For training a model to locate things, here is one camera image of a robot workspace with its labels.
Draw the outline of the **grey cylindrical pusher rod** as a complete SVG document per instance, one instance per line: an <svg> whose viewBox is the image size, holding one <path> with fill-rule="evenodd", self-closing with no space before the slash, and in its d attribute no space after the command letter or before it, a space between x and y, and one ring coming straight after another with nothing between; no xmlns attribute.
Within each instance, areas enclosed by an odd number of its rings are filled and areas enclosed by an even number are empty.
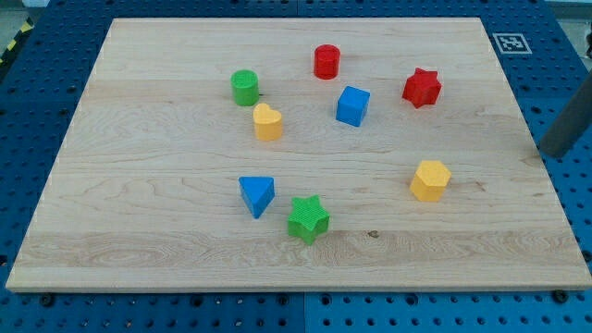
<svg viewBox="0 0 592 333"><path fill-rule="evenodd" d="M563 157L591 126L591 72L539 142L543 154Z"/></svg>

